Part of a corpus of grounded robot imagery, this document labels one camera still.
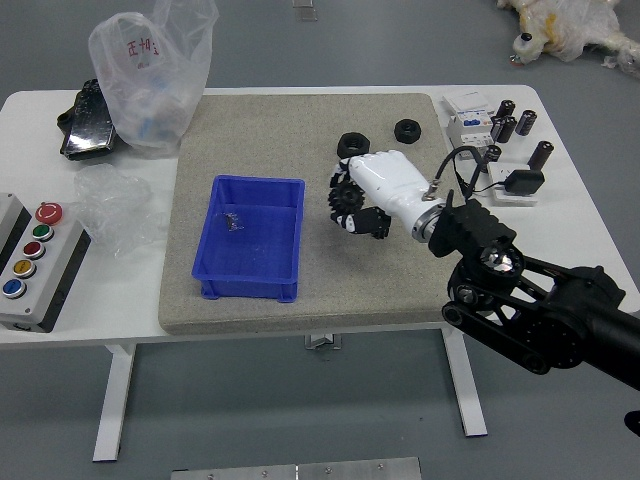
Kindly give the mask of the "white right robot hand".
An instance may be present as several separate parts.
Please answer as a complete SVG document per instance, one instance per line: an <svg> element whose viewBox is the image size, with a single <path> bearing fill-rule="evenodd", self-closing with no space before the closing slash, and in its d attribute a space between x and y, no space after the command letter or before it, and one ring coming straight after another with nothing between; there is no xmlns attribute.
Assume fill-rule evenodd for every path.
<svg viewBox="0 0 640 480"><path fill-rule="evenodd" d="M331 220L352 234L384 239L397 218L421 243L430 240L444 207L429 181L396 150L340 160L328 203Z"/></svg>

